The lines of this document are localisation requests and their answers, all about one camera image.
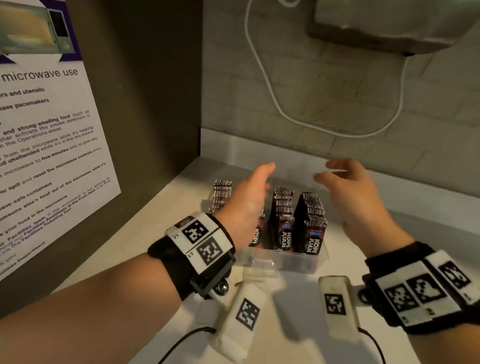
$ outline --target wall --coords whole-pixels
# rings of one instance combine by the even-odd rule
[[[122,193],[0,282],[0,317],[51,293],[199,154],[202,2],[67,5]]]
[[[450,49],[413,57],[395,124],[352,140],[280,117],[245,39],[246,4],[205,0],[203,127],[480,195],[480,24]],[[251,38],[280,105],[336,130],[378,129],[396,108],[403,57],[307,37],[312,9],[312,0],[294,9],[253,0]]]

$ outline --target purple border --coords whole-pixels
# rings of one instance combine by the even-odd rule
[[[70,13],[68,12],[67,4],[64,1],[58,0],[40,0],[40,2],[45,5],[47,9],[60,10],[63,13],[63,18],[65,19],[65,24],[67,25],[68,34],[72,40],[73,49],[75,53],[66,53],[62,54],[59,62],[72,62],[72,61],[82,61],[82,54],[80,52],[80,47],[78,46],[77,37],[73,30],[72,20],[70,18]],[[0,56],[0,64],[15,64],[7,56]]]

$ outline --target hand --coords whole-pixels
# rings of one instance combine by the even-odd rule
[[[225,206],[214,214],[227,229],[237,250],[248,246],[255,236],[266,191],[270,189],[266,181],[274,170],[273,162],[258,166],[249,178],[238,185]]]
[[[330,198],[344,219],[345,234],[367,256],[387,253],[415,240],[394,222],[378,195],[368,171],[356,160],[338,159],[313,179],[330,191]]]

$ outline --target person's right arm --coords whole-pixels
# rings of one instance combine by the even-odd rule
[[[331,160],[314,179],[330,191],[344,219],[347,236],[367,258],[407,246],[415,239],[390,216],[368,171],[356,160]],[[480,327],[462,324],[429,335],[409,335],[422,364],[476,364],[480,362]]]

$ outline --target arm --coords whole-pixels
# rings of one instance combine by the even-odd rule
[[[216,214],[237,249],[253,239],[274,169],[259,166]],[[162,262],[142,254],[0,320],[1,362],[128,363],[180,305]]]
[[[331,160],[314,179],[330,191],[344,219],[347,236],[367,258],[388,253],[415,241],[392,219],[367,170],[351,159]],[[480,327],[462,324],[430,335],[408,337],[423,364],[474,364],[480,358]]]

